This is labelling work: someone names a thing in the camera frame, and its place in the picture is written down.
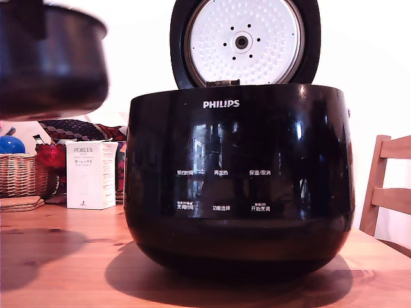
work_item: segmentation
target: coaster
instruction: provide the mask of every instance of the coaster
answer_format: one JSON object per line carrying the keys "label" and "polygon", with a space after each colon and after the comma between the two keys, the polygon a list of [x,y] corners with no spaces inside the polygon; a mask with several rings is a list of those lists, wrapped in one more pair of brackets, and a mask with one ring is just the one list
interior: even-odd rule
{"label": "coaster", "polygon": [[0,207],[10,207],[19,205],[33,205],[40,201],[39,196],[35,197],[20,197],[20,198],[4,198],[0,199]]}
{"label": "coaster", "polygon": [[36,203],[34,205],[28,206],[28,205],[24,205],[24,206],[16,206],[16,207],[1,207],[1,212],[2,213],[7,213],[7,212],[29,212],[31,210],[35,210],[38,209],[39,207],[42,207],[44,205],[44,202],[42,203]]}

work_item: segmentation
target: chair backrest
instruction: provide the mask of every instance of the chair backrest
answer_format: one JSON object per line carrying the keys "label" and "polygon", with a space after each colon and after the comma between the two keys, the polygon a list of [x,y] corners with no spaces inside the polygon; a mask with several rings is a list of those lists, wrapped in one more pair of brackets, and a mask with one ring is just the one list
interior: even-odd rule
{"label": "chair backrest", "polygon": [[411,189],[383,189],[387,160],[411,159],[411,136],[391,140],[379,135],[372,158],[360,230],[374,236],[380,207],[411,215]]}

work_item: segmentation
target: table surface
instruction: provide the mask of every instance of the table surface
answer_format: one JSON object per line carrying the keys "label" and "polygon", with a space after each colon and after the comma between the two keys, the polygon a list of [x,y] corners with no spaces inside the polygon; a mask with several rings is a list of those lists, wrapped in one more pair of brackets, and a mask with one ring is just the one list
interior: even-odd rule
{"label": "table surface", "polygon": [[411,307],[411,259],[353,230],[326,267],[287,284],[201,281],[132,242],[123,206],[1,215],[1,307]]}

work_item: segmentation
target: white box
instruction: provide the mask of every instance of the white box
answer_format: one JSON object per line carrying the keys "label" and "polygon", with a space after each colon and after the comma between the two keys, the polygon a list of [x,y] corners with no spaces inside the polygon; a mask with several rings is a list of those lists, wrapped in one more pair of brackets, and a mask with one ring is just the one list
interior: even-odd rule
{"label": "white box", "polygon": [[66,142],[67,208],[103,210],[116,205],[118,143]]}

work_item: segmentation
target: white inner lid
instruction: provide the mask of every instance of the white inner lid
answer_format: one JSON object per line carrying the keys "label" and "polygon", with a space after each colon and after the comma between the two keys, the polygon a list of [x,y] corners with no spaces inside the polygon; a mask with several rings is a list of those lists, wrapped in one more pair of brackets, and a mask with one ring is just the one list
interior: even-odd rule
{"label": "white inner lid", "polygon": [[286,83],[304,51],[304,25],[288,0],[204,0],[189,23],[192,77],[242,85]]}

